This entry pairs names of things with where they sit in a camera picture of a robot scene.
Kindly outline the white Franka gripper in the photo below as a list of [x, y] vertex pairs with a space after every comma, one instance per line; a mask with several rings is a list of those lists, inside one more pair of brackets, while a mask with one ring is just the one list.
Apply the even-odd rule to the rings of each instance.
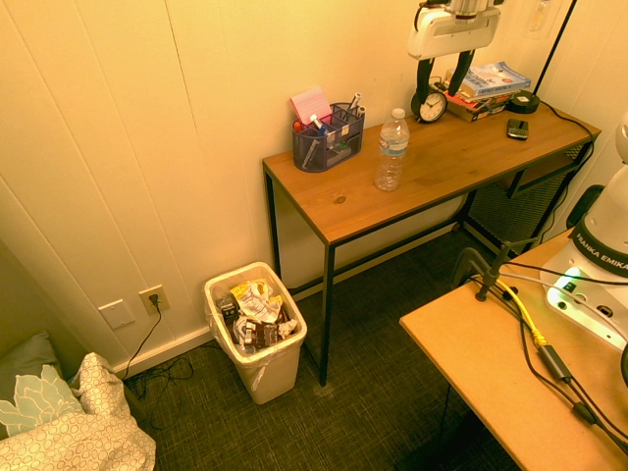
[[500, 10], [495, 4], [440, 4], [425, 6], [416, 17], [407, 52], [418, 61], [418, 98], [430, 92], [430, 76], [437, 57], [459, 53], [447, 94], [454, 96], [462, 85], [475, 49], [488, 46], [495, 37]]

